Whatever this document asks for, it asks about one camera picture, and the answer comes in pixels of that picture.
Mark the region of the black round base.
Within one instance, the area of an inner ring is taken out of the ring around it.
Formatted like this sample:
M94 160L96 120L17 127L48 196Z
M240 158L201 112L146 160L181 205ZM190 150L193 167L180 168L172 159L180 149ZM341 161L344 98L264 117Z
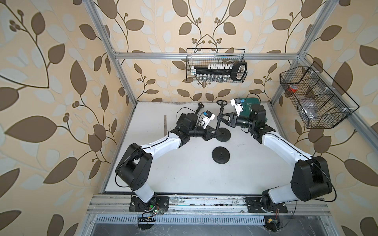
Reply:
M230 160L230 153L225 147L216 147L212 151L212 158L217 164L225 164Z
M227 142L231 138L231 133L227 128L220 127L218 129L219 135L216 137L216 139L220 142Z

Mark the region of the black mic stand rod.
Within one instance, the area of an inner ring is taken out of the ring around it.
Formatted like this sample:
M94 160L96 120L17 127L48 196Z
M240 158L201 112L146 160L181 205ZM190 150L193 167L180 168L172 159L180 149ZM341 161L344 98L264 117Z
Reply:
M217 126L216 126L216 130L219 132L219 136L217 136L216 139L220 142L227 142L231 138L231 134L227 128L220 127L221 120L219 119L219 116L223 115L224 106L227 105L227 101L220 99L217 101L217 104L220 106L220 112L217 116Z

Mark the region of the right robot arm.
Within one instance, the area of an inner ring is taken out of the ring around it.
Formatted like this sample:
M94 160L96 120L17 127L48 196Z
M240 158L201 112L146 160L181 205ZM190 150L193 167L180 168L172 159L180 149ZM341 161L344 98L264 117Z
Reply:
M220 106L220 113L217 116L219 124L246 128L255 140L293 166L289 184L263 192L261 199L263 206L292 201L319 201L322 196L336 192L330 179L327 161L321 156L314 157L298 149L267 125L266 111L261 104L253 104L247 117L238 113L224 113L227 104L225 100L218 100L217 104Z

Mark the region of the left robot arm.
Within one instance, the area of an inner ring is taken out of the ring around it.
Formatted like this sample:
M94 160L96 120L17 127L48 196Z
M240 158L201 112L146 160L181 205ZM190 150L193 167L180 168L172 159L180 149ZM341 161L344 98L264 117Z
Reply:
M210 111L203 113L201 121L196 113L181 114L176 127L163 138L142 146L132 143L115 169L115 179L121 179L126 183L143 203L151 204L156 193L147 180L153 161L179 149L192 137L205 141L218 137L220 132L209 126L209 122L215 117Z

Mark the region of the green tool case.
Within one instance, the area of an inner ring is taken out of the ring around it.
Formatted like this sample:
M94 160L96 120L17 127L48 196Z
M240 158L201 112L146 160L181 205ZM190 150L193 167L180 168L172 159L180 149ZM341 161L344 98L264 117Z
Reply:
M236 126L247 127L256 122L257 126L263 126L267 122L266 110L258 98L243 98L244 111L237 118Z

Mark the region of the metal ruler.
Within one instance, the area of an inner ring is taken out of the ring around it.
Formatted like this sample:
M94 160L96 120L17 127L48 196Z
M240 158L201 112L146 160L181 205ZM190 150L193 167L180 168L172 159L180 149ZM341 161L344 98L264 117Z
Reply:
M167 131L167 115L163 116L163 127L164 127L164 136L167 136L168 135L168 131Z

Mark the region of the socket set rack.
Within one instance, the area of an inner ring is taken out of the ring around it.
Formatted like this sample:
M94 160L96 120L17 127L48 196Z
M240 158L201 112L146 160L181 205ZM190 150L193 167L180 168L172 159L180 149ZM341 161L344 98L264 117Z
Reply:
M189 75L200 82L243 83L248 75L246 62L192 66Z

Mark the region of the red item in basket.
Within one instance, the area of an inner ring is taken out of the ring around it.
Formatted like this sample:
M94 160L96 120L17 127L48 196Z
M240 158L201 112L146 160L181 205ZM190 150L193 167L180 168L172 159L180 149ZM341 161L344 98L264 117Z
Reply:
M287 91L290 93L296 93L298 90L298 86L295 84L290 84L287 88Z

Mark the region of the plastic bag in basket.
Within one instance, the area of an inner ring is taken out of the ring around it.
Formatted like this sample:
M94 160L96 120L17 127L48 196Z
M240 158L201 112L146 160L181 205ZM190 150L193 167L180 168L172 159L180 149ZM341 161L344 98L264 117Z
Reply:
M314 98L301 99L300 104L309 119L318 117L318 106Z

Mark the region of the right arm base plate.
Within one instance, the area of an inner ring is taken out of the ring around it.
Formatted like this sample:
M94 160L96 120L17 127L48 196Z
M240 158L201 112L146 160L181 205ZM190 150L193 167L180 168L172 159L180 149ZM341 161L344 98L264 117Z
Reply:
M248 213L288 213L285 203L273 203L268 197L245 197Z

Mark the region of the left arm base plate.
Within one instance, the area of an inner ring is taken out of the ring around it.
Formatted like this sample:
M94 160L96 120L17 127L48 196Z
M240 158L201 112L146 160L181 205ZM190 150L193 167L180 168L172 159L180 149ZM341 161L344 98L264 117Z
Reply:
M132 196L129 206L130 212L167 212L169 208L168 196L154 196L149 202L143 202L139 197Z

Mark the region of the aluminium frame rail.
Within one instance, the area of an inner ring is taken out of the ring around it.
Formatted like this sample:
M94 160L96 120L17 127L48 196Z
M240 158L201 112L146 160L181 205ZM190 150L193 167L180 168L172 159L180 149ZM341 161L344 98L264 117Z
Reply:
M265 212L259 204L245 201L246 198L259 200L259 196L244 195L158 195L160 200L153 209L164 214L196 215L278 215L278 216L331 216L326 203L311 200L308 202L287 202ZM87 213L131 214L136 213L140 203L132 195L99 195L92 197Z

